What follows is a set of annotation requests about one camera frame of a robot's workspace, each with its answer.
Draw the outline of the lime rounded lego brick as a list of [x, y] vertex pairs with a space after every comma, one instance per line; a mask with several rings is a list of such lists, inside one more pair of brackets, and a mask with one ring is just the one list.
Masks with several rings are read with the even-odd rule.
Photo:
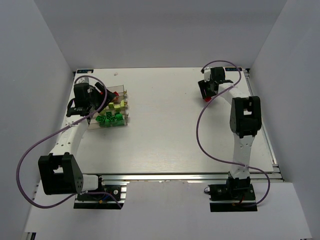
[[121, 108], [125, 108], [126, 102], [124, 100], [121, 100], [119, 105], [120, 105]]

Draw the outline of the red rectangular lego brick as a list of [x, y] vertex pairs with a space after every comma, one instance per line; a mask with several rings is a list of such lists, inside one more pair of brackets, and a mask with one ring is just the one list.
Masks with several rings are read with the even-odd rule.
[[113, 99], [112, 99], [112, 102], [113, 102], [113, 103], [118, 103], [118, 102], [119, 102], [119, 94], [118, 94], [117, 91], [114, 91], [114, 92], [112, 93], [112, 97], [113, 97]]

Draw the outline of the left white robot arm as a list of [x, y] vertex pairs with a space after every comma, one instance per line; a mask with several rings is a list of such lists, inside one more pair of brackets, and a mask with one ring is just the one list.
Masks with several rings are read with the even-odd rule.
[[100, 82], [76, 83], [74, 97], [66, 110], [65, 129], [48, 155], [41, 156], [38, 168], [46, 195], [80, 194], [99, 188], [97, 175], [83, 174], [76, 155], [85, 131], [95, 113], [101, 112], [116, 95]]

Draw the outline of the green square lego brick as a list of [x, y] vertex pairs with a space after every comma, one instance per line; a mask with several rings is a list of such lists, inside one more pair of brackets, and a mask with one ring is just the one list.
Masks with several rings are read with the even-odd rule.
[[125, 121], [124, 120], [116, 120], [116, 121], [113, 121], [111, 123], [111, 125], [113, 127], [119, 127], [119, 126], [124, 126], [125, 125]]

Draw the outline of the green lego brick underside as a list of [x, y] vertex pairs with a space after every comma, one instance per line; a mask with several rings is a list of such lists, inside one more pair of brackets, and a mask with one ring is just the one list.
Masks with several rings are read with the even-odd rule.
[[105, 113], [105, 116], [106, 116], [107, 119], [110, 119], [110, 118], [113, 117], [113, 114], [112, 114], [111, 111], [107, 111], [107, 112]]

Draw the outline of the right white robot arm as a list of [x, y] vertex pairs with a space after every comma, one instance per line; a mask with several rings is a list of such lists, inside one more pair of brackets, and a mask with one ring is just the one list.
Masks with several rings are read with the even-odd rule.
[[222, 66], [201, 70], [204, 79], [198, 82], [198, 86], [205, 101], [220, 95], [231, 106], [229, 126], [234, 137], [234, 147], [226, 188], [233, 194], [244, 192], [250, 187], [251, 148], [262, 127], [262, 117], [260, 98], [239, 90], [232, 80], [226, 78], [226, 70]]

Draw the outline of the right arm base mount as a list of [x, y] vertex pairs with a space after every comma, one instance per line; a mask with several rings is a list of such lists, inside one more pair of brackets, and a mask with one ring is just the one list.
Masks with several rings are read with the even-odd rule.
[[248, 189], [227, 190], [225, 184], [211, 184], [204, 188], [204, 193], [209, 196], [211, 213], [257, 212], [256, 195], [253, 185]]

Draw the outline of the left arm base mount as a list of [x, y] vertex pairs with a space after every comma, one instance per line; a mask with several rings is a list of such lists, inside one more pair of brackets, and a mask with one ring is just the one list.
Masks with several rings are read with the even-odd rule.
[[73, 208], [81, 210], [120, 210], [126, 199], [126, 181], [98, 177], [98, 188], [75, 197]]

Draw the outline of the green L-shaped lego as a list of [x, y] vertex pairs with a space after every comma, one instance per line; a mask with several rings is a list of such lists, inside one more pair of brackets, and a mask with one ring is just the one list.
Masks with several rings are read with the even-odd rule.
[[99, 126], [101, 128], [109, 128], [112, 126], [112, 121], [108, 118], [105, 118], [104, 120], [102, 120], [100, 123], [99, 123]]

